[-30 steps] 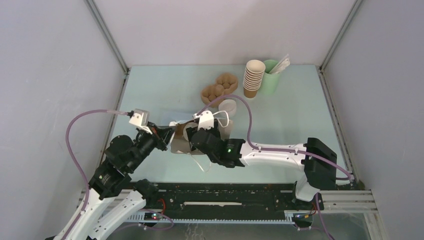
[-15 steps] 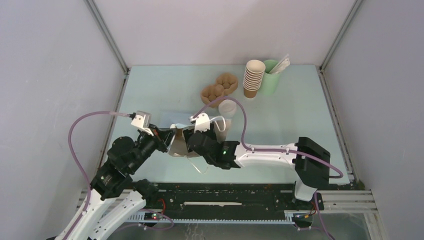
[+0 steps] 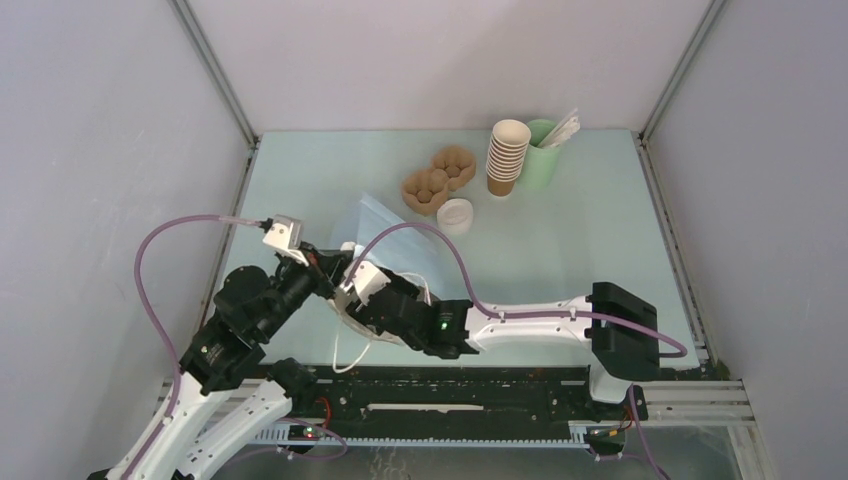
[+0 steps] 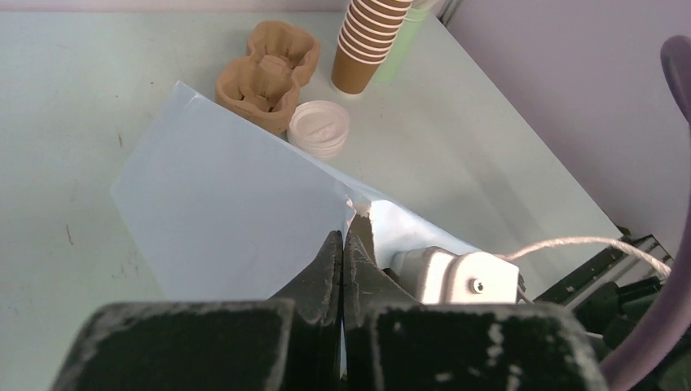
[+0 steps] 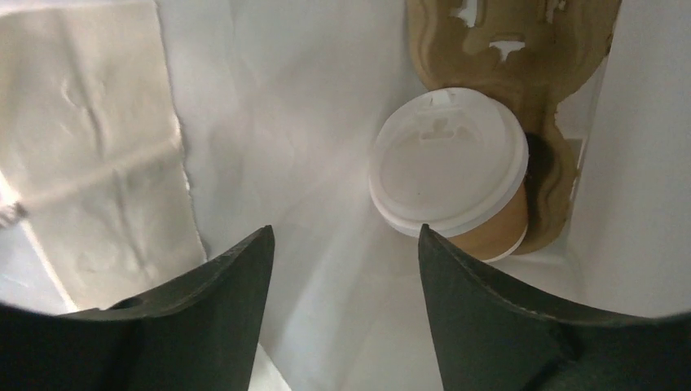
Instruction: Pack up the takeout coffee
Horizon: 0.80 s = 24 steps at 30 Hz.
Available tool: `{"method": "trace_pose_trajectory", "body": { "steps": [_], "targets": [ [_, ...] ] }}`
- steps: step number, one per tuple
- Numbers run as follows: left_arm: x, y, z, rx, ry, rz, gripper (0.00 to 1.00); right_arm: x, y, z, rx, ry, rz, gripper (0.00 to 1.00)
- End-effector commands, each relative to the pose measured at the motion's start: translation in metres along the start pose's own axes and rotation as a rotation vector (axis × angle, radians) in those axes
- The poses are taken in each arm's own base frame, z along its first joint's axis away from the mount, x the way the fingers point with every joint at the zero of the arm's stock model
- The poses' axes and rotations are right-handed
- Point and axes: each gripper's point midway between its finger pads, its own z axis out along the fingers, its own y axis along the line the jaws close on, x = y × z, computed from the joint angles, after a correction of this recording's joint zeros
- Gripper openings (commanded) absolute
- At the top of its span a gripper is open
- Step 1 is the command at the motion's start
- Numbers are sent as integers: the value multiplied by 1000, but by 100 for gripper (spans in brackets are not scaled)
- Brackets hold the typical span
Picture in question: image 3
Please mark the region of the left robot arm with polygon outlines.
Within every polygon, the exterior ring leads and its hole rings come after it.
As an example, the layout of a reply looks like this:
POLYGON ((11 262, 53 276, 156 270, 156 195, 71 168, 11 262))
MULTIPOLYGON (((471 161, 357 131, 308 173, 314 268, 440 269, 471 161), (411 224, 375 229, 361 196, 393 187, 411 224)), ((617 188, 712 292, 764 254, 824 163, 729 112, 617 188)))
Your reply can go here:
POLYGON ((282 256, 273 274, 233 270, 215 295, 215 311, 179 361, 173 387, 143 437, 116 466, 93 479, 209 479, 267 425, 304 416, 317 379, 293 358, 274 363, 248 398, 223 419, 212 415, 256 371, 264 345, 311 296, 331 299, 352 251, 309 248, 307 262, 282 256))

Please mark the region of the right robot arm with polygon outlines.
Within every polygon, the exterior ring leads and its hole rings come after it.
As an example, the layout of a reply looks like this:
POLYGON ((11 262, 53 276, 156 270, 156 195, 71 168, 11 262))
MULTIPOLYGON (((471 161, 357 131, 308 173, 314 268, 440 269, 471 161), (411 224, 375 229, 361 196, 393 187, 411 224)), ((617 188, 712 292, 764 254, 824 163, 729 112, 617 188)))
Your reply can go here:
POLYGON ((584 350, 589 384, 581 402, 596 418, 616 411, 631 384, 660 376, 656 308, 614 283, 596 282, 587 295, 532 305, 425 301, 412 291, 406 280, 390 281, 343 312, 364 336, 443 360, 514 344, 584 350))

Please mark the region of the white paper bag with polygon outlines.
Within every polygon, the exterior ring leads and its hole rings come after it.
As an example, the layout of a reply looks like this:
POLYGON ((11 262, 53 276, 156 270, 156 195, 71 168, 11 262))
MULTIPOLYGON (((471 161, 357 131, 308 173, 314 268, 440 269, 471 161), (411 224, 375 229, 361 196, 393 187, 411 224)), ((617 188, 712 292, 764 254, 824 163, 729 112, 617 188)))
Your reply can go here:
MULTIPOLYGON (((362 193, 350 205, 331 217, 329 246, 357 244, 356 253, 383 230, 404 220, 374 197, 362 193)), ((450 251, 435 234, 414 228, 395 231, 385 237, 366 259, 401 274, 421 287, 427 286, 433 299, 461 294, 459 282, 449 272, 450 251)), ((336 330, 332 365, 334 371, 350 371, 354 366, 444 366, 446 362, 377 340, 355 340, 351 330, 336 330)))

